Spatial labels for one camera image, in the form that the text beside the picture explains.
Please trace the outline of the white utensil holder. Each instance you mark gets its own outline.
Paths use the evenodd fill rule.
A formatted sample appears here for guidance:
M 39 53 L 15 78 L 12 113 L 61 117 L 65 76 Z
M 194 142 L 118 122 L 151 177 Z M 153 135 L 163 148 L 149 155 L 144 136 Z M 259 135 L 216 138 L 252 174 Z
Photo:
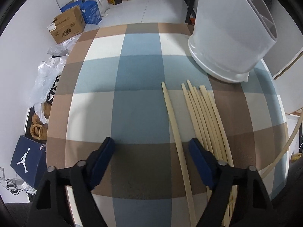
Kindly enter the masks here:
M 206 73 L 235 84 L 248 81 L 276 42 L 274 20 L 263 0 L 199 0 L 188 47 Z

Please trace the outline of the separate bamboo chopstick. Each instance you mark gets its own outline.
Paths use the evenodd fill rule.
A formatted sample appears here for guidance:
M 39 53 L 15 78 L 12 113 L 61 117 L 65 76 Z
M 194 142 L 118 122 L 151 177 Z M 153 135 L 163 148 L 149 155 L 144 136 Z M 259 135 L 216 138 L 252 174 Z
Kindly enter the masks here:
M 190 215 L 190 222 L 191 222 L 191 226 L 196 226 L 197 219 L 196 219 L 196 213 L 195 213 L 195 207 L 194 207 L 191 182 L 190 182 L 187 163 L 186 163 L 186 159 L 185 159 L 185 155 L 184 155 L 184 150 L 183 150 L 183 146 L 182 146 L 182 141 L 181 141 L 175 113 L 174 113 L 173 105 L 170 100 L 169 92 L 167 90 L 165 82 L 162 82 L 161 86 L 162 86 L 162 91 L 163 91 L 163 95 L 164 95 L 167 113 L 169 116 L 169 122 L 170 122 L 170 125 L 172 128 L 172 133 L 173 133 L 173 137 L 174 137 L 174 141 L 175 141 L 175 145 L 176 145 L 176 150 L 177 150 L 177 154 L 178 154 L 178 158 L 179 158 L 179 164 L 181 167 L 181 173 L 182 173 L 183 184 L 184 184 L 184 188 L 185 188 L 187 206 L 188 206 L 188 211 L 189 211 L 189 215 Z

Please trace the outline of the brown slippers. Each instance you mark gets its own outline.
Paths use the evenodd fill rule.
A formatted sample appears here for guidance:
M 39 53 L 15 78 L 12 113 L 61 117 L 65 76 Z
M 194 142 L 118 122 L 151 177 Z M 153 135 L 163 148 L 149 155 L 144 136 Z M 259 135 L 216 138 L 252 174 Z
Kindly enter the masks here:
M 43 114 L 44 117 L 46 118 L 46 121 L 48 121 L 49 119 L 50 111 L 51 111 L 51 104 L 43 103 Z M 36 113 L 33 114 L 31 121 L 32 124 L 29 128 L 29 132 L 31 136 L 36 140 L 46 141 L 48 123 L 46 122 L 44 124 Z

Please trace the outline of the navy jordan shoe box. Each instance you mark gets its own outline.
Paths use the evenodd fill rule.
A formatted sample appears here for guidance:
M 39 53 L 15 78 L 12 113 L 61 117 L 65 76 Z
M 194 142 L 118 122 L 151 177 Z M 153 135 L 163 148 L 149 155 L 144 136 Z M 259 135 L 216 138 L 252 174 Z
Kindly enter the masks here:
M 47 170 L 46 145 L 21 135 L 16 144 L 10 166 L 28 185 L 37 189 Z

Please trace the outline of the checkered tablecloth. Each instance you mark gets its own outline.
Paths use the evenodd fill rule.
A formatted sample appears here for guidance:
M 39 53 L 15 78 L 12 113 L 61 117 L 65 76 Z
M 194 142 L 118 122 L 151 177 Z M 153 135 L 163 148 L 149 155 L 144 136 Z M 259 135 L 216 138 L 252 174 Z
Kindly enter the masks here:
M 108 226 L 190 226 L 186 194 L 164 101 L 166 85 L 190 176 L 196 216 L 206 188 L 188 151 L 195 136 L 182 84 L 213 96 L 234 165 L 265 171 L 287 140 L 280 96 L 264 62 L 247 82 L 207 75 L 188 49 L 186 25 L 129 24 L 83 33 L 67 59 L 53 99 L 47 164 L 73 166 L 106 137 L 116 150 L 93 191 Z

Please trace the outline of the blue cardboard box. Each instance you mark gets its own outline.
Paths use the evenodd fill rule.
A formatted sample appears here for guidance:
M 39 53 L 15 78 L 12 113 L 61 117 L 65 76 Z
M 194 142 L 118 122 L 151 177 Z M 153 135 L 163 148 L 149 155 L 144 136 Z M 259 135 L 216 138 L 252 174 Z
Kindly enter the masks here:
M 101 22 L 102 18 L 96 1 L 78 0 L 63 6 L 60 10 L 65 12 L 76 6 L 79 6 L 85 23 L 97 25 Z

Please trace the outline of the white plastic bags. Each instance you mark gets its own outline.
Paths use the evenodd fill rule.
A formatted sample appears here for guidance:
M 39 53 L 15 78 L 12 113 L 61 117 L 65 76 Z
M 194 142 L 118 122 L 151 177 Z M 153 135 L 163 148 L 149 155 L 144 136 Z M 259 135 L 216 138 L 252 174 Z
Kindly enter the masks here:
M 37 67 L 37 77 L 29 95 L 29 106 L 34 107 L 43 124 L 47 122 L 43 104 L 56 78 L 62 73 L 69 54 L 63 46 L 53 46 L 49 48 L 48 53 L 50 58 L 42 61 Z

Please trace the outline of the brown cardboard box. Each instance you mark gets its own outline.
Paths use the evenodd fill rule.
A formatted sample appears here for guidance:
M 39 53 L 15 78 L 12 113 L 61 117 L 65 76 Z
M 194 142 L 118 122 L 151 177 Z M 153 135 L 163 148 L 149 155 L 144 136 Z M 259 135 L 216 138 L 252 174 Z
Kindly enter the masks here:
M 85 21 L 79 6 L 72 7 L 56 16 L 47 27 L 57 44 L 84 31 Z

